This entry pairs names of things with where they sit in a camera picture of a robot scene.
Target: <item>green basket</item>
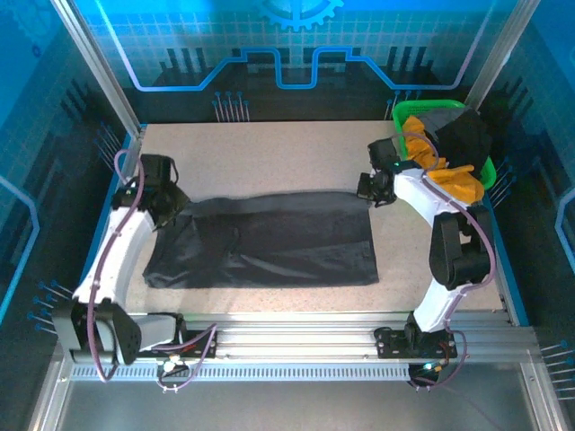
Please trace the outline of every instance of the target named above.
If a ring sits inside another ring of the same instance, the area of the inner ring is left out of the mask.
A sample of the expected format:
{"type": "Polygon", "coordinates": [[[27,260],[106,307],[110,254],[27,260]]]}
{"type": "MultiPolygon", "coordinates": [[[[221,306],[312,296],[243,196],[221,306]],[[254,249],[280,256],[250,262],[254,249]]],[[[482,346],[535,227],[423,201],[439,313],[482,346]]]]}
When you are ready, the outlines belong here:
{"type": "MultiPolygon", "coordinates": [[[[403,123],[410,115],[421,114],[428,110],[436,110],[437,108],[463,108],[465,105],[459,101],[401,101],[394,108],[394,124],[395,130],[402,133],[403,123]]],[[[405,147],[405,138],[400,136],[400,150],[402,152],[402,159],[407,159],[407,148],[405,147]]],[[[482,185],[486,190],[490,189],[495,183],[497,173],[491,158],[488,156],[482,168],[482,185]]]]}

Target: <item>glass panel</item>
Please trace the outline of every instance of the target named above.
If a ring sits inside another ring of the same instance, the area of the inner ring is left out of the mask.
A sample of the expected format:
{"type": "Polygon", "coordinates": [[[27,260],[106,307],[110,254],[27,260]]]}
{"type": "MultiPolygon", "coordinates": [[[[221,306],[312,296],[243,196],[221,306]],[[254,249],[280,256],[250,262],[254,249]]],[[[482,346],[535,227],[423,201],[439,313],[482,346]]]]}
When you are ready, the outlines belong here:
{"type": "Polygon", "coordinates": [[[515,0],[77,0],[145,122],[389,119],[464,100],[515,0]]]}
{"type": "Polygon", "coordinates": [[[0,3],[0,40],[0,427],[16,430],[56,343],[50,306],[64,301],[40,287],[77,286],[126,132],[49,1],[0,3]]]}
{"type": "Polygon", "coordinates": [[[572,8],[572,1],[541,2],[481,107],[500,167],[491,202],[528,318],[544,345],[575,342],[572,8]]]}

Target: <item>gear logo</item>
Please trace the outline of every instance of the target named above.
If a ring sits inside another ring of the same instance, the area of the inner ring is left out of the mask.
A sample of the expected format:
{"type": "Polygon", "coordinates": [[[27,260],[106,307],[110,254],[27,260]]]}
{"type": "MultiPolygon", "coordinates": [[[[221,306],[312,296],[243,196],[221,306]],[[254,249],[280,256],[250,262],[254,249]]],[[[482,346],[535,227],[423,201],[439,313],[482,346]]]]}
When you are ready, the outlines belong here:
{"type": "Polygon", "coordinates": [[[312,29],[314,24],[323,25],[323,20],[335,15],[335,8],[343,6],[342,0],[258,0],[256,7],[270,24],[279,24],[282,30],[291,27],[300,31],[303,27],[312,29]]]}
{"type": "Polygon", "coordinates": [[[31,41],[46,36],[52,28],[52,4],[49,0],[5,0],[3,9],[12,12],[20,30],[31,41]]]}

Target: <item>beige work surface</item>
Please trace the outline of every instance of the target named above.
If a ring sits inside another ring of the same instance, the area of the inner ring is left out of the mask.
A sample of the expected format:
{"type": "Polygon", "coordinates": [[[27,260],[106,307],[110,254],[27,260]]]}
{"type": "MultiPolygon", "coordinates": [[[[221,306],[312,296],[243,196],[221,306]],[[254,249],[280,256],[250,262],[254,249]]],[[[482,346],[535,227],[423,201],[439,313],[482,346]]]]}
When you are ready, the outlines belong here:
{"type": "MultiPolygon", "coordinates": [[[[143,153],[171,156],[179,186],[194,200],[300,190],[355,191],[369,172],[367,145],[394,132],[391,121],[150,125],[143,153]]],[[[370,210],[379,283],[370,286],[153,289],[142,278],[155,236],[132,277],[129,312],[396,312],[420,303],[431,280],[431,230],[405,202],[370,210]]],[[[500,309],[495,283],[460,307],[500,309]]]]}

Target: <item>black cloth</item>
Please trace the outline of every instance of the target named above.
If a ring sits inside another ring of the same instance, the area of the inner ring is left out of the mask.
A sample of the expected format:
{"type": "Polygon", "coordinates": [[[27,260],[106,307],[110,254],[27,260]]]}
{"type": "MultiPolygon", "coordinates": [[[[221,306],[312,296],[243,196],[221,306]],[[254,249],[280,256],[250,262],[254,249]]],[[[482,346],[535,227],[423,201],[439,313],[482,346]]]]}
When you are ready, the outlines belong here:
{"type": "Polygon", "coordinates": [[[491,136],[487,126],[474,110],[466,110],[457,119],[436,131],[434,143],[439,156],[449,161],[449,168],[473,165],[471,174],[481,178],[483,165],[491,150],[491,136]]]}
{"type": "Polygon", "coordinates": [[[189,203],[158,231],[144,278],[157,288],[373,284],[368,208],[345,192],[189,203]]]}

